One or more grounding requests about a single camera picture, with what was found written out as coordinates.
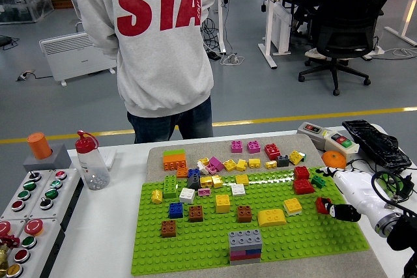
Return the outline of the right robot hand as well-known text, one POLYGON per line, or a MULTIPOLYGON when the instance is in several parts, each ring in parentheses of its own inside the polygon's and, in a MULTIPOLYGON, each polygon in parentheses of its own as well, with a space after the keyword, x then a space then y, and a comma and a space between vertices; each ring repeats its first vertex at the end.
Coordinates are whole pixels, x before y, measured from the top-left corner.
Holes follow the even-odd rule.
POLYGON ((333 167, 321 167, 316 170, 323 176, 330 176, 335 185, 344 194, 348 203, 350 203, 359 214, 364 214, 369 219, 375 232, 384 231, 393 227, 400 213, 394 209, 386 208, 386 203, 377 195, 371 185, 371 175, 361 170, 348 170, 333 167))

